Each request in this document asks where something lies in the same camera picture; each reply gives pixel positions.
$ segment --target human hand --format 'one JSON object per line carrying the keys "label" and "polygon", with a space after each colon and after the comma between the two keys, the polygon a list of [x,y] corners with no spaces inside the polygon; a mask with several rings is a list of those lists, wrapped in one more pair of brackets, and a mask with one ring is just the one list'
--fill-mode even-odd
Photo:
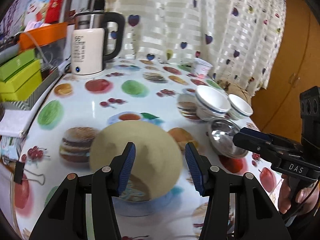
{"label": "human hand", "polygon": [[[278,199],[278,208],[279,211],[282,214],[285,214],[291,207],[291,201],[288,199],[289,194],[290,194],[290,187],[288,184],[288,176],[282,174],[281,178],[284,179],[281,188],[280,188],[280,194],[279,194],[279,199]],[[296,202],[301,203],[302,201],[305,200],[305,198],[309,195],[309,193],[312,191],[313,187],[310,188],[304,188],[299,191],[299,193],[296,196]],[[306,214],[313,210],[313,208],[316,206],[317,201],[319,197],[319,187],[315,189],[313,194],[308,198],[308,200],[305,202],[303,205],[302,209],[299,211],[299,215]]]}

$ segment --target fruit print tablecloth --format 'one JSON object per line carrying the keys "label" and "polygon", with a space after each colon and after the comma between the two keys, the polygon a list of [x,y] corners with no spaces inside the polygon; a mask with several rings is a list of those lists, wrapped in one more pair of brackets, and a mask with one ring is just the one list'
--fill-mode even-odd
{"label": "fruit print tablecloth", "polygon": [[[186,66],[144,60],[116,59],[91,79],[65,75],[40,109],[22,149],[20,160],[26,163],[24,176],[35,181],[24,180],[22,185],[12,186],[15,198],[12,208],[22,237],[28,239],[43,208],[69,173],[79,176],[91,173],[87,161],[96,133],[123,120],[158,125],[169,131],[180,148],[184,138],[193,141],[212,165],[229,172],[239,175],[252,172],[276,203],[281,178],[270,170],[269,163],[252,153],[242,160],[231,160],[213,152],[206,136],[207,123],[196,116],[193,103],[194,91],[200,84],[215,86],[211,81],[195,78]],[[240,127],[256,129],[250,118],[235,122]],[[195,190],[186,168],[170,194],[166,204],[162,203],[157,212],[148,216],[117,214],[123,240],[198,238],[208,198],[202,198]],[[232,231],[234,196],[230,199]],[[88,205],[87,218],[90,214]],[[135,210],[130,210],[130,214],[141,215]],[[88,236],[93,239],[89,218]]]}

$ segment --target kettle handle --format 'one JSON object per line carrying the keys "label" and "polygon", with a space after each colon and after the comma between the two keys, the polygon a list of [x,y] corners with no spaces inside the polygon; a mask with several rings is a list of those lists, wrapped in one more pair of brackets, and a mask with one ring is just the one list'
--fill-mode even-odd
{"label": "kettle handle", "polygon": [[108,27],[108,22],[115,22],[118,24],[116,47],[113,50],[113,52],[103,56],[103,61],[113,59],[120,53],[120,50],[122,47],[123,34],[124,34],[125,19],[122,14],[118,14],[115,12],[104,13],[104,19],[103,19],[104,29]]}

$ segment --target yellow box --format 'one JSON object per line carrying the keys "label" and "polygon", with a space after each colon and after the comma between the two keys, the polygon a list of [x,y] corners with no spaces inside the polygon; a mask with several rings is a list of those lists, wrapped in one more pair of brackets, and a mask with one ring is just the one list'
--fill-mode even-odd
{"label": "yellow box", "polygon": [[0,93],[14,93],[36,72],[40,70],[40,60],[33,61],[19,72],[15,73],[7,82],[0,82]]}
{"label": "yellow box", "polygon": [[0,99],[2,101],[26,100],[33,93],[33,91],[36,90],[36,88],[41,84],[41,82],[42,82],[42,76],[39,70],[14,93],[1,93]]}

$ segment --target electric kettle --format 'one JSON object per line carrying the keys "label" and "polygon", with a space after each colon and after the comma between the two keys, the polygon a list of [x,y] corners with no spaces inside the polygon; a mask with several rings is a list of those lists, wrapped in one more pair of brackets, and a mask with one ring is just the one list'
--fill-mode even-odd
{"label": "electric kettle", "polygon": [[[115,58],[122,46],[125,20],[115,12],[76,13],[75,30],[72,33],[71,71],[76,75],[95,74],[103,70],[103,62]],[[108,22],[118,24],[115,49],[107,51]]]}

